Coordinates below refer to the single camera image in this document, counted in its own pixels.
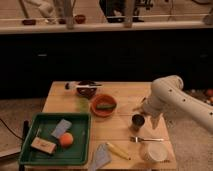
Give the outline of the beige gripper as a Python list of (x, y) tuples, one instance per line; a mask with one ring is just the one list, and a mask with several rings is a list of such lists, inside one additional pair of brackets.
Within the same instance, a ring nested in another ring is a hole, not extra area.
[(137, 111), (143, 116), (149, 116), (153, 129), (158, 127), (161, 115), (161, 103), (156, 98), (144, 97), (141, 103), (134, 108), (134, 111)]

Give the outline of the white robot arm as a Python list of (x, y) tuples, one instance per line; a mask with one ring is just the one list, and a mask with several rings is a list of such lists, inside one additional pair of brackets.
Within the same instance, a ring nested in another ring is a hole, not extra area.
[(155, 79), (151, 83), (150, 95), (135, 110), (158, 118), (165, 104), (173, 105), (213, 134), (213, 106), (184, 93), (183, 87), (183, 80), (178, 75)]

